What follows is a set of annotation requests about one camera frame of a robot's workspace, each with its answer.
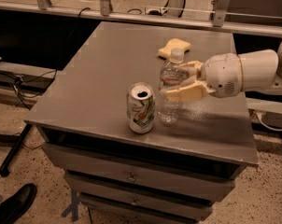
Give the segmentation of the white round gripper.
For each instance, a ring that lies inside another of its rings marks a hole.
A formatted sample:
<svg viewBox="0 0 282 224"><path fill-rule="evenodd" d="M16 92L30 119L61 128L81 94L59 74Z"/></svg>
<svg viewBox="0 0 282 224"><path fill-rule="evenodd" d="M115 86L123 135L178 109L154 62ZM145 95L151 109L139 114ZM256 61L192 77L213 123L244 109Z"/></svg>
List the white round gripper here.
<svg viewBox="0 0 282 224"><path fill-rule="evenodd" d="M169 102L193 102L208 94L218 97L236 96L242 89L242 66L236 54L215 55L205 63L187 62L191 76L204 81L173 88L161 89L160 94Z"/></svg>

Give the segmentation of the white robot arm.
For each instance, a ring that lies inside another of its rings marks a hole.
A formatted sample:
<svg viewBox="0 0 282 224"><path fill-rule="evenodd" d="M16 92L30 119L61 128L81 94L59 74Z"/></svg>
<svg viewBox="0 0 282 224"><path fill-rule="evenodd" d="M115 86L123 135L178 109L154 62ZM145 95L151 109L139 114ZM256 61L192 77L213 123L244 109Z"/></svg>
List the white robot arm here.
<svg viewBox="0 0 282 224"><path fill-rule="evenodd" d="M198 101L208 94L233 97L242 91L282 95L282 42L278 52L225 53L204 63L191 61L175 64L174 68L190 77L161 89L162 97L170 102Z"/></svg>

